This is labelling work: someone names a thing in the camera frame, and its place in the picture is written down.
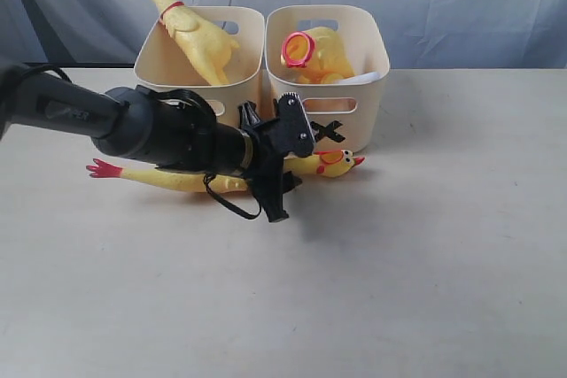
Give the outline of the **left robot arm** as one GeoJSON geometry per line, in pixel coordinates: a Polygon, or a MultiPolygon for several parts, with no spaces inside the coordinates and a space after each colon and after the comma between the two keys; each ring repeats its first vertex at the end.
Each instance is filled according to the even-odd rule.
{"type": "Polygon", "coordinates": [[[262,119],[252,101],[237,107],[239,124],[222,124],[212,106],[189,89],[158,92],[138,85],[99,93],[74,84],[58,66],[1,60],[1,130],[39,127],[87,136],[110,157],[154,165],[162,172],[198,174],[206,193],[248,220],[253,214],[214,189],[220,176],[242,179],[271,222],[288,217],[284,194],[301,183],[284,168],[289,155],[306,158],[315,139],[299,95],[274,102],[262,119]]]}

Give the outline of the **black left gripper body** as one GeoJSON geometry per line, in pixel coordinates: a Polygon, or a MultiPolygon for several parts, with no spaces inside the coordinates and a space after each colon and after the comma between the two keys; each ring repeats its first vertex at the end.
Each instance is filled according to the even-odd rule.
{"type": "Polygon", "coordinates": [[[244,130],[252,138],[252,163],[246,168],[243,175],[251,191],[251,180],[260,175],[283,176],[284,194],[292,191],[303,183],[296,172],[285,170],[285,159],[276,151],[267,130],[244,130]]]}

